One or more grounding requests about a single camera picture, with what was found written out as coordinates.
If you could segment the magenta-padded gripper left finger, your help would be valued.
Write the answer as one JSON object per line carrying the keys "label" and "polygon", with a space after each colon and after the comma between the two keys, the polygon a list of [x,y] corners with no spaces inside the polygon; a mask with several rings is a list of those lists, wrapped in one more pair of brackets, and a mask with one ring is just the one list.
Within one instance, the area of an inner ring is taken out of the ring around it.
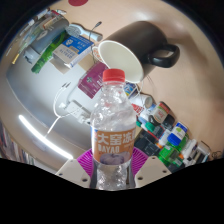
{"label": "magenta-padded gripper left finger", "polygon": [[81,187],[94,189],[96,170],[92,150],[87,150],[77,159],[67,160],[56,175]]}

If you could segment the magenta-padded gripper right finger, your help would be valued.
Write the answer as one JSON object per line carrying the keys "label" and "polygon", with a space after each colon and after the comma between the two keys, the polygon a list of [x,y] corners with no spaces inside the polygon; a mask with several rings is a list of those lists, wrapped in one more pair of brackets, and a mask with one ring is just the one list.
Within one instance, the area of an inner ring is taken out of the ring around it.
{"label": "magenta-padded gripper right finger", "polygon": [[131,188],[146,186],[170,174],[168,168],[156,156],[147,156],[140,149],[133,149],[129,171]]}

